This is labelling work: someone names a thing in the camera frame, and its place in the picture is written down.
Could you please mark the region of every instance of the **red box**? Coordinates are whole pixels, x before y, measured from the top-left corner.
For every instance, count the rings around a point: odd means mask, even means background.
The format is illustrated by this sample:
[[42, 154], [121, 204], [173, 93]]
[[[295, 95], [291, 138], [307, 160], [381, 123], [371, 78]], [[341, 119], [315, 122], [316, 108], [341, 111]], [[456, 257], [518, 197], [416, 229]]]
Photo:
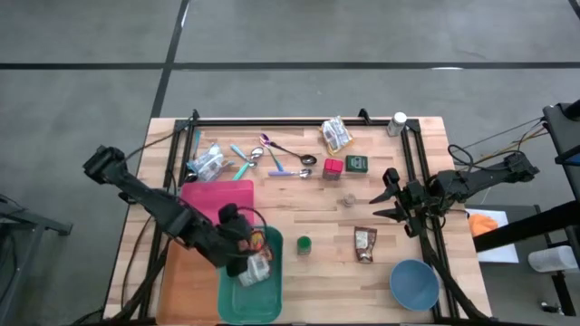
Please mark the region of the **red box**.
[[340, 159], [327, 158], [324, 161], [323, 178], [327, 180], [338, 180], [343, 173], [344, 163]]

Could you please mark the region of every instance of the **green container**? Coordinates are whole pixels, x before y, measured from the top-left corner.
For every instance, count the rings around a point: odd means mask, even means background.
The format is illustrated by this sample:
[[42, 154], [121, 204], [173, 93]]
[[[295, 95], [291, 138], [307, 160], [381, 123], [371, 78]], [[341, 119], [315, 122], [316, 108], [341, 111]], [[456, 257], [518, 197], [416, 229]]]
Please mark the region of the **green container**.
[[266, 229], [266, 238], [274, 259], [270, 277], [251, 286], [242, 286], [237, 277], [219, 270], [219, 317], [230, 324], [261, 324], [274, 321], [282, 311], [282, 245], [284, 238], [275, 228]]

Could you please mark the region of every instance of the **orange cloth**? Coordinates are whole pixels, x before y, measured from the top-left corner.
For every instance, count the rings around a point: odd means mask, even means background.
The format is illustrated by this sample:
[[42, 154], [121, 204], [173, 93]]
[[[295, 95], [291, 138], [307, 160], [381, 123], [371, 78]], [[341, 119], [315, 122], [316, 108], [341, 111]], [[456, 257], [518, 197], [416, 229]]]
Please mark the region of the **orange cloth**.
[[469, 230], [473, 236], [483, 235], [486, 232], [498, 228], [498, 222], [489, 216], [471, 214], [469, 217]]

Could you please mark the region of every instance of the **white bottle cap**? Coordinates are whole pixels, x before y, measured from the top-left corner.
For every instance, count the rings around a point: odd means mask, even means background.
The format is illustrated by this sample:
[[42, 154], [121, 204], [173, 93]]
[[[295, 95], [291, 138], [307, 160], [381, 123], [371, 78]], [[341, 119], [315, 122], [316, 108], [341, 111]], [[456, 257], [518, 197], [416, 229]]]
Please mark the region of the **white bottle cap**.
[[403, 112], [397, 112], [395, 113], [394, 117], [392, 117], [395, 122], [397, 122], [398, 124], [403, 124], [407, 121], [407, 115]]

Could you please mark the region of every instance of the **clear plastic package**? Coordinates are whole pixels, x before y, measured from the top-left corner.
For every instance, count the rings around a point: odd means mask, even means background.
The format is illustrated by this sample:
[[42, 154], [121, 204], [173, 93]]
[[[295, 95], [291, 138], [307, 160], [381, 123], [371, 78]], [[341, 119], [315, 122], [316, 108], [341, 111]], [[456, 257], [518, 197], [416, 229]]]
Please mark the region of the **clear plastic package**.
[[188, 162], [188, 168], [198, 174], [199, 181], [208, 182], [217, 179], [231, 163], [224, 161], [224, 154], [218, 144], [211, 144], [198, 158]]
[[325, 121], [320, 131], [323, 133], [324, 142], [326, 142], [326, 148], [330, 155], [338, 153], [354, 141], [340, 116]]

